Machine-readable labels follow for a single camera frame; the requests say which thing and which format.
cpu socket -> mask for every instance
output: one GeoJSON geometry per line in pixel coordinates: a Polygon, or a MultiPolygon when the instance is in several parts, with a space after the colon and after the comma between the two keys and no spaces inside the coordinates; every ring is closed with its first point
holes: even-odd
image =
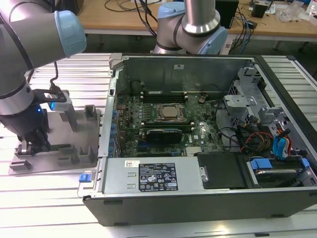
{"type": "Polygon", "coordinates": [[[183,106],[177,103],[157,105],[157,120],[184,119],[182,108],[183,106]]]}

blue led light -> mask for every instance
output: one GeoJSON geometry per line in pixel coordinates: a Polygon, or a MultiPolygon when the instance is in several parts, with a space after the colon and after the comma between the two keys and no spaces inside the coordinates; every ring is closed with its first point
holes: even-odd
{"type": "Polygon", "coordinates": [[[50,104],[50,109],[53,110],[54,106],[55,106],[55,103],[51,103],[50,104]]]}

power supply label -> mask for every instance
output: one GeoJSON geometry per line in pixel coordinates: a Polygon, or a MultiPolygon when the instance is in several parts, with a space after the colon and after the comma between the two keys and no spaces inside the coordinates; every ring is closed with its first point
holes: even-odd
{"type": "Polygon", "coordinates": [[[139,190],[141,192],[177,191],[175,163],[139,164],[139,190]]]}

wooden workbench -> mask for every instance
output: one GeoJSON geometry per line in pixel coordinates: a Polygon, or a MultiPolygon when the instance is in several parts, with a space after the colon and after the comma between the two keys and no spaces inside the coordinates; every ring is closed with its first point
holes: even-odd
{"type": "MultiPolygon", "coordinates": [[[[107,7],[111,9],[121,10],[117,2],[123,0],[111,0],[107,7]]],[[[250,0],[240,0],[239,7],[241,12],[248,20],[258,23],[254,36],[282,36],[282,37],[301,37],[301,38],[316,38],[317,27],[310,22],[301,20],[298,22],[280,22],[275,15],[264,15],[263,18],[251,17],[251,12],[247,10],[248,6],[243,5],[250,0]]],[[[104,7],[106,0],[85,0],[83,9],[78,15],[80,21],[87,29],[88,33],[104,33],[104,34],[134,34],[148,35],[137,12],[113,12],[104,7]]],[[[134,3],[127,2],[125,7],[134,8],[134,3]]],[[[160,4],[152,4],[149,6],[153,14],[156,16],[160,4]]],[[[149,17],[149,22],[154,30],[157,29],[157,24],[149,17]]],[[[242,25],[238,20],[234,20],[229,34],[240,34],[242,25]]]]}

sticker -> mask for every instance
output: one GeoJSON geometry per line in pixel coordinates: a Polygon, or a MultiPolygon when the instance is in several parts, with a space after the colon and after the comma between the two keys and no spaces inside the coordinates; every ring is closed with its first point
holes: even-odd
{"type": "Polygon", "coordinates": [[[174,64],[174,69],[184,69],[183,64],[174,64]]]}
{"type": "Polygon", "coordinates": [[[124,163],[125,167],[138,167],[140,161],[139,160],[126,160],[124,163]]]}
{"type": "Polygon", "coordinates": [[[141,192],[178,190],[175,163],[138,165],[141,192]]]}

